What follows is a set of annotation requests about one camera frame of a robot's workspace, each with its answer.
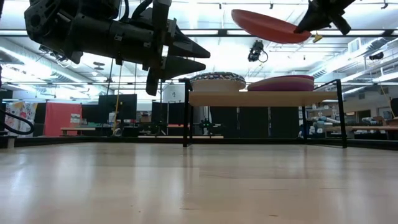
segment red frisbee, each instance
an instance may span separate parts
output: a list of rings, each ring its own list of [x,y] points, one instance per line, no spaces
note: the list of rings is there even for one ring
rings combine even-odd
[[[232,19],[246,32],[280,44],[296,44],[307,40],[311,33],[295,34],[297,26],[270,16],[240,9],[232,10]]]

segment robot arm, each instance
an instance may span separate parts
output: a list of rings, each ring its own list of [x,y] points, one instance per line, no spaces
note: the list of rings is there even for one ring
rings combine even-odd
[[[147,93],[156,95],[159,80],[204,70],[184,57],[209,58],[210,53],[184,35],[177,21],[167,19],[171,0],[142,2],[131,18],[118,16],[121,0],[30,0],[25,11],[28,36],[80,63],[83,52],[140,63],[148,70]],[[167,57],[163,46],[169,47]]]
[[[295,33],[320,30],[331,27],[334,23],[343,35],[350,32],[351,27],[343,18],[344,9],[355,0],[308,0],[308,11],[297,26]]]

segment red wall panel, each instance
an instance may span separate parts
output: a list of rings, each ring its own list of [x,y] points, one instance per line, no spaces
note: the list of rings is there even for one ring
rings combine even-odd
[[[71,114],[80,114],[81,105],[68,103],[47,103],[45,110],[45,136],[62,135],[61,128],[72,128],[79,124],[70,123]],[[68,135],[76,135],[76,131],[68,131]]]

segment computer monitor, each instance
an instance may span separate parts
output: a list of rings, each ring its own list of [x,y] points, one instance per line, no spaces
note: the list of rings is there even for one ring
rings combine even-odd
[[[101,115],[101,122],[106,123],[109,113],[115,111],[117,95],[99,96],[98,109]],[[136,119],[137,116],[137,95],[126,94],[119,95],[118,115],[122,119]]]

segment light wood floor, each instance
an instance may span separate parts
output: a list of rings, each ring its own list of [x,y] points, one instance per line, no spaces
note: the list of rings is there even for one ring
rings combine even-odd
[[[0,153],[0,223],[398,223],[398,152],[86,143]]]

